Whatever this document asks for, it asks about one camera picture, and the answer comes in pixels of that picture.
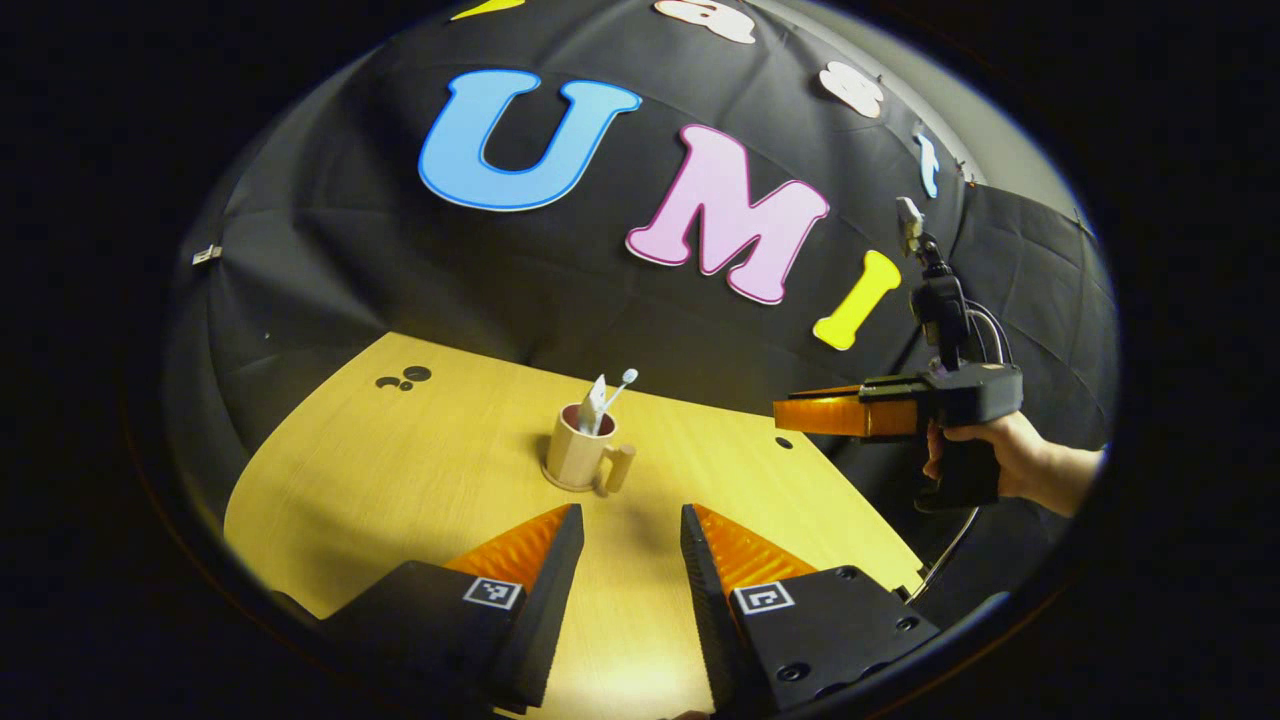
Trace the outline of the white toothpaste tube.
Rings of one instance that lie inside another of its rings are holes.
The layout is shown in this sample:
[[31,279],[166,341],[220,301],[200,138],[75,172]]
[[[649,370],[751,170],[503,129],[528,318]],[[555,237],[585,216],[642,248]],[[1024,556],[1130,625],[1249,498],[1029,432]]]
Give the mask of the white toothpaste tube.
[[605,375],[600,374],[589,388],[582,402],[579,405],[577,432],[585,436],[599,436],[604,415],[607,413],[607,383]]

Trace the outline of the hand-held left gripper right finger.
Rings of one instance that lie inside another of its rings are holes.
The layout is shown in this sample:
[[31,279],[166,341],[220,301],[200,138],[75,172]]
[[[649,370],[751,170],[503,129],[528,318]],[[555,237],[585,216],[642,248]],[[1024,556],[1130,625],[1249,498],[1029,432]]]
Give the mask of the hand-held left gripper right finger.
[[938,634],[861,569],[815,569],[698,503],[680,547],[718,716],[774,716],[858,685]]

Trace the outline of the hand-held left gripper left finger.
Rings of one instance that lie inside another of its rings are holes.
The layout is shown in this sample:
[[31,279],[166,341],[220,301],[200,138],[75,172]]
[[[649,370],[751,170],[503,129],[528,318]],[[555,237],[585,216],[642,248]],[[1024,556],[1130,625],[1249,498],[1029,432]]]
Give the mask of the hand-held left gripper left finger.
[[449,566],[403,562],[315,626],[426,716],[525,714],[544,702],[582,546],[567,503]]

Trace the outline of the black backdrop cloth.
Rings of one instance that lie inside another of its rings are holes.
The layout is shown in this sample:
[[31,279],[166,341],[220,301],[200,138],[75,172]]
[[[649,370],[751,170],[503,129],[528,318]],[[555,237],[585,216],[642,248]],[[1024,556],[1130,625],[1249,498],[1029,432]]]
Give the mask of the black backdrop cloth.
[[[255,452],[384,334],[585,380],[631,363],[652,395],[762,416],[792,387],[922,356],[899,297],[846,354],[810,333],[856,279],[861,252],[890,246],[891,196],[919,193],[908,142],[922,124],[916,102],[891,90],[883,118],[859,118],[817,76],[829,60],[867,70],[864,53],[780,4],[746,13],[753,45],[663,19],[643,0],[430,19],[326,79],[250,145],[189,236],[223,255],[180,273],[164,380],[180,470],[225,542],[228,503]],[[540,81],[498,120],[490,156],[504,169],[540,158],[570,105],[562,85],[602,81],[641,102],[613,119],[579,184],[553,204],[456,206],[419,178],[419,147],[448,81],[493,68]],[[694,260],[663,268],[625,247],[676,178],[689,124],[742,143],[754,199],[805,182],[829,202],[781,304],[730,286],[751,246],[710,275]],[[809,441],[873,509],[884,505],[881,484],[916,457]],[[246,569],[288,612],[321,619]]]

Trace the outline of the beige cup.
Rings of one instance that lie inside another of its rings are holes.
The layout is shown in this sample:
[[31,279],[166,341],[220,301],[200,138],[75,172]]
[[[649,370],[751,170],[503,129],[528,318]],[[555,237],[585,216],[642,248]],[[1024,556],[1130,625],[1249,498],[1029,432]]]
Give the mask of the beige cup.
[[570,404],[561,409],[549,436],[541,468],[549,468],[557,477],[599,469],[605,475],[608,495],[618,493],[634,465],[637,451],[632,445],[621,443],[614,438],[618,424],[609,413],[604,415],[599,436],[585,436],[577,432],[579,405]]

